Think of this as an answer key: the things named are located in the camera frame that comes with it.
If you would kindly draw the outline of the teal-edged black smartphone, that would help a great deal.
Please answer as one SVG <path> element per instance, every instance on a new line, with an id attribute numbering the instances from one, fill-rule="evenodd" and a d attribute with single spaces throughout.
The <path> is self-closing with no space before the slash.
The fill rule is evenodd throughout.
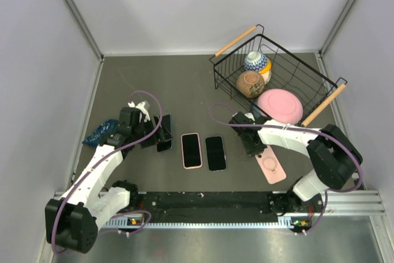
<path id="1" fill-rule="evenodd" d="M 156 131 L 159 143 L 156 145 L 157 152 L 164 152 L 172 148 L 172 116 L 164 115 L 161 127 Z"/>

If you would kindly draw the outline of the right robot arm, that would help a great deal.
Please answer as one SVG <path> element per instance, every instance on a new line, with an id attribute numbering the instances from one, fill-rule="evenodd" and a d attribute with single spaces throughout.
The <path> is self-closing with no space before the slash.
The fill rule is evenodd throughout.
<path id="1" fill-rule="evenodd" d="M 324 128 L 297 127 L 274 119 L 241 112 L 228 122 L 240 136 L 248 155 L 257 155 L 269 146 L 278 146 L 308 157 L 313 169 L 289 189 L 289 207 L 301 211 L 315 195 L 342 190 L 363 158 L 347 136 L 334 124 Z"/>

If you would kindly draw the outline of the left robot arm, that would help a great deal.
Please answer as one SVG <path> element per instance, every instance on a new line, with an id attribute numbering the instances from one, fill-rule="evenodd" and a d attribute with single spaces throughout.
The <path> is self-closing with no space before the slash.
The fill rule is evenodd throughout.
<path id="1" fill-rule="evenodd" d="M 130 102 L 122 108 L 115 131 L 103 137 L 76 182 L 59 199 L 46 204 L 46 240 L 53 252 L 87 253 L 98 232 L 118 211 L 138 208 L 138 194 L 124 182 L 114 185 L 104 196 L 100 192 L 136 145 L 150 147 L 170 138 L 163 135 L 160 121 L 152 122 L 148 110 L 146 101 Z"/>

